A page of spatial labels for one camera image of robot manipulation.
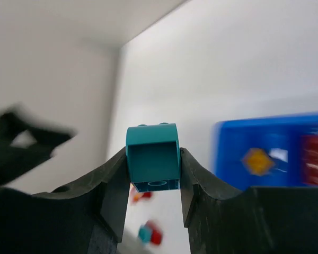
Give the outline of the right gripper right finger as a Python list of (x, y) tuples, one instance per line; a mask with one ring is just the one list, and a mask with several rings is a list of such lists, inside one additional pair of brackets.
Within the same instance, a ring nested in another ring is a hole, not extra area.
[(181, 153), (183, 224), (192, 253), (318, 253), (318, 188), (240, 191)]

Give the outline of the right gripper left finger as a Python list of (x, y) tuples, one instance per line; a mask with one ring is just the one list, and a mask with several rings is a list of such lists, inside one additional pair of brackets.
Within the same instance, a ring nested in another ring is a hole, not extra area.
[(123, 149), (50, 193), (0, 187), (0, 253), (115, 253), (128, 196)]

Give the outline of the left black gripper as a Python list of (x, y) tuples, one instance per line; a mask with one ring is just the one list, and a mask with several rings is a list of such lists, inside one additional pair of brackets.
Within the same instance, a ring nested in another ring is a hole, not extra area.
[(27, 116), (18, 107), (0, 111), (0, 185), (52, 158), (53, 151), (75, 135), (71, 128)]

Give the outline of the red teal lego stack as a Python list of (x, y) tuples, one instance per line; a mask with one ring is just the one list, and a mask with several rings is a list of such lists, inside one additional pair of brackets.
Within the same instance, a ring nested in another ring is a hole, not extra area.
[(163, 240), (163, 231), (153, 220), (148, 220), (138, 230), (138, 239), (143, 244), (159, 246)]

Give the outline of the teal flower lego piece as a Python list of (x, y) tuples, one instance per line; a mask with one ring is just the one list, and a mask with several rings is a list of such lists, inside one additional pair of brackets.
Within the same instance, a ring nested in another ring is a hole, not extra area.
[(181, 157), (176, 124), (129, 127), (126, 156), (130, 180), (138, 192), (180, 189)]

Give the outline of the red yellow lego brick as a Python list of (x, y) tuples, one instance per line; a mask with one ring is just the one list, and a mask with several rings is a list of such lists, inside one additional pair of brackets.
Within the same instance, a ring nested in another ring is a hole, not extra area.
[(304, 183), (318, 186), (318, 135), (305, 135), (302, 139)]

